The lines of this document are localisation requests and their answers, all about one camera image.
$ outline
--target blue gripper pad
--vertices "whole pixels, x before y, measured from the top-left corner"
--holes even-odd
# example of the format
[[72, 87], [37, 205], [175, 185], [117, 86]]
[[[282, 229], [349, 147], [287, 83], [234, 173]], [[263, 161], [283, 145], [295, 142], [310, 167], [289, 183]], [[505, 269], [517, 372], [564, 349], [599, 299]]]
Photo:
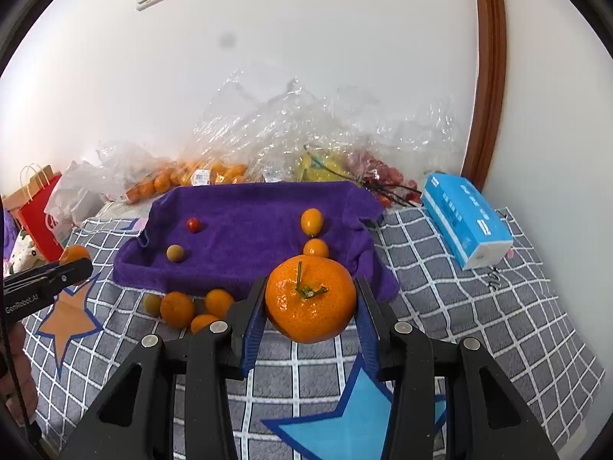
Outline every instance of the blue gripper pad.
[[264, 309], [264, 292], [262, 291], [253, 307], [243, 336], [243, 354], [239, 367], [243, 377], [247, 377], [249, 371], [256, 365], [257, 353], [260, 349], [265, 325], [266, 310]]
[[375, 378], [379, 373], [379, 338], [360, 287], [357, 288], [357, 310], [354, 318], [366, 371]]

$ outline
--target brown wooden trim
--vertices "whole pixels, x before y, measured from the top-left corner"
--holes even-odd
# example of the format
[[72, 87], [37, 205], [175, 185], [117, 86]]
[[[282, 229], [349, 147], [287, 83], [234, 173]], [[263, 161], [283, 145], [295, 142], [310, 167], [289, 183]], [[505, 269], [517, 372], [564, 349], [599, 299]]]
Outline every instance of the brown wooden trim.
[[479, 73], [474, 98], [473, 125], [462, 176], [481, 190], [490, 168], [506, 78], [505, 0], [477, 0], [479, 21]]

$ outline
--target human hand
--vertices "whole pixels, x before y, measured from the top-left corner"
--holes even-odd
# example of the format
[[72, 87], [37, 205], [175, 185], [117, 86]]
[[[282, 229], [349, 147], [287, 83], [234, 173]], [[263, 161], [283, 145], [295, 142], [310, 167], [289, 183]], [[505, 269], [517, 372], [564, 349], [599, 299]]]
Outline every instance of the human hand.
[[[28, 356], [23, 352], [23, 344], [26, 340], [26, 329], [21, 323], [15, 323], [8, 333], [8, 343], [10, 352], [13, 356], [13, 363], [17, 373], [17, 380], [21, 388], [23, 400], [26, 404], [26, 414], [28, 417], [34, 415], [34, 411], [38, 406], [38, 392], [31, 374], [31, 364]], [[4, 352], [4, 343], [0, 343], [0, 353], [6, 361]], [[0, 378], [0, 396], [5, 401], [8, 411], [13, 416], [19, 425], [23, 425], [23, 414], [19, 407], [19, 400], [15, 393], [13, 379], [10, 376], [10, 371]]]

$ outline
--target orange star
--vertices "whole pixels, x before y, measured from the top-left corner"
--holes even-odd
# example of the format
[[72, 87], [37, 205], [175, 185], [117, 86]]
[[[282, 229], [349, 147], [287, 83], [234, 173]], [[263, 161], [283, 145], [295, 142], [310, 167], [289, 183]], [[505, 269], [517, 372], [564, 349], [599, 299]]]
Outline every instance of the orange star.
[[57, 373], [61, 374], [62, 361], [71, 339], [85, 337], [102, 330], [102, 325], [90, 310], [87, 309], [87, 295], [96, 282], [98, 275], [72, 292], [68, 287], [57, 297], [53, 309], [43, 320], [36, 332], [43, 337], [53, 339], [55, 365]]

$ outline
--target green stem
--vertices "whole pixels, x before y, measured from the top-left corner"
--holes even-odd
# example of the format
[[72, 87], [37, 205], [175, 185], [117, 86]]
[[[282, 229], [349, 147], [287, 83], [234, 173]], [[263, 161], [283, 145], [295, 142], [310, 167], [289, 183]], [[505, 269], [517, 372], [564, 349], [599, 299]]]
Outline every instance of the green stem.
[[312, 287], [305, 285], [303, 288], [300, 288], [300, 281], [302, 280], [302, 261], [298, 261], [298, 276], [296, 278], [296, 292], [298, 292], [305, 299], [310, 299], [318, 294], [324, 294], [328, 291], [326, 287], [323, 285], [317, 289], [313, 290]]

